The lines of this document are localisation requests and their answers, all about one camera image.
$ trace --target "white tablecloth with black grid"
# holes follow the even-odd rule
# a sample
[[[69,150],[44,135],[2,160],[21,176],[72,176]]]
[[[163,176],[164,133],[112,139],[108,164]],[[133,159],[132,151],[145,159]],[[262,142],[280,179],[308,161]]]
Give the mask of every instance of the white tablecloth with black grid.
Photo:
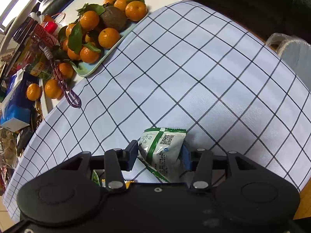
[[[63,99],[24,152],[3,196],[19,220],[18,190],[80,153],[125,148],[146,128],[187,129],[197,148],[238,151],[301,190],[311,173],[311,97],[296,74],[257,37],[193,1],[141,22],[93,75]],[[136,161],[126,180],[158,182]]]

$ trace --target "light blue plate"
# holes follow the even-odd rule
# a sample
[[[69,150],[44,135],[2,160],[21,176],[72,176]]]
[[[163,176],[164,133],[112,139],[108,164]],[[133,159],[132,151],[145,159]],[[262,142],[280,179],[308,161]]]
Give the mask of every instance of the light blue plate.
[[[122,32],[120,32],[120,36],[121,39],[111,48],[111,49],[104,49],[101,52],[101,58],[96,61],[95,63],[85,63],[83,61],[79,62],[78,67],[73,66],[74,70],[76,71],[76,73],[78,75],[80,75],[81,77],[86,77],[88,75],[90,75],[91,73],[93,73],[98,66],[108,57],[108,55],[113,51],[114,48],[116,48],[121,42],[122,40],[125,39],[125,37],[138,25],[140,24],[140,22],[142,21],[140,20],[139,22],[130,22],[129,26]]]

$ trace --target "window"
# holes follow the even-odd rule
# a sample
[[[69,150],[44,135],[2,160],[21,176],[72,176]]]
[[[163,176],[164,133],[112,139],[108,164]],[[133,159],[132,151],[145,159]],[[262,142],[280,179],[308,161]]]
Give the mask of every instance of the window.
[[[30,0],[1,0],[0,29],[3,31],[10,21],[19,15]]]

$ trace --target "green package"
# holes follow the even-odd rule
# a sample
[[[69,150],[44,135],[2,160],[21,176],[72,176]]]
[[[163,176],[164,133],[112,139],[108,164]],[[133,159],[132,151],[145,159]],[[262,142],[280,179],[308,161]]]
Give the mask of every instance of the green package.
[[[178,182],[178,156],[186,134],[184,129],[150,128],[139,140],[141,157],[169,182]]]

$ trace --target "tissue box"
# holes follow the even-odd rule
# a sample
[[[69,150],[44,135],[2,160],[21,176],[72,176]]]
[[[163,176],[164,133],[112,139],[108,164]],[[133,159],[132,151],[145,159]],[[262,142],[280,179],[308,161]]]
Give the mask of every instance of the tissue box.
[[[19,70],[10,81],[7,96],[2,102],[2,117],[0,125],[12,132],[16,132],[30,124],[33,101],[26,97],[30,84],[38,83],[38,78]]]

